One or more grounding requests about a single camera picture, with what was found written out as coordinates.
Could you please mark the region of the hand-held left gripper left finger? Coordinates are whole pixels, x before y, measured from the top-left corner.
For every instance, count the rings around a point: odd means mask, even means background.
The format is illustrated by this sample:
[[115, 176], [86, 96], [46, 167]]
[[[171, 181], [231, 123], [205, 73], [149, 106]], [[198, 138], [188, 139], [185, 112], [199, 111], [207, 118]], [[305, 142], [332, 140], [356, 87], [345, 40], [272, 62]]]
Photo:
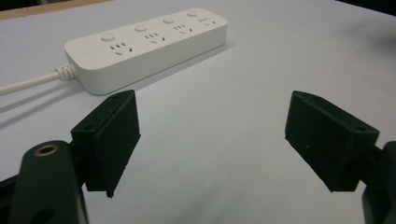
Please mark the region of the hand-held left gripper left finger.
[[135, 92], [107, 97], [71, 130], [71, 135], [78, 183], [113, 197], [140, 139]]

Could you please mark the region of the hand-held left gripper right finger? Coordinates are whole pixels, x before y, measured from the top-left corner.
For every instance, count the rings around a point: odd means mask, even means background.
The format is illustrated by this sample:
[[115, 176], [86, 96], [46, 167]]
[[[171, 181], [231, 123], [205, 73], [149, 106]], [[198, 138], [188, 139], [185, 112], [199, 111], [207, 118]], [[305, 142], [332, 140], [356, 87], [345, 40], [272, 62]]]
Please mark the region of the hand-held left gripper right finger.
[[311, 93], [294, 91], [285, 138], [330, 191], [353, 191], [379, 131]]

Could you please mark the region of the white power strip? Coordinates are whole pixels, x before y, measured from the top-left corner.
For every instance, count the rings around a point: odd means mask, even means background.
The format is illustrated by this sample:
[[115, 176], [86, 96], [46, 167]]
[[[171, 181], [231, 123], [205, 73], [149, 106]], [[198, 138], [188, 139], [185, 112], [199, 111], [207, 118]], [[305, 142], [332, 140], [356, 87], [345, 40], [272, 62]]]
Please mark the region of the white power strip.
[[83, 88], [108, 94], [225, 44], [228, 21], [203, 8], [87, 35], [64, 51]]

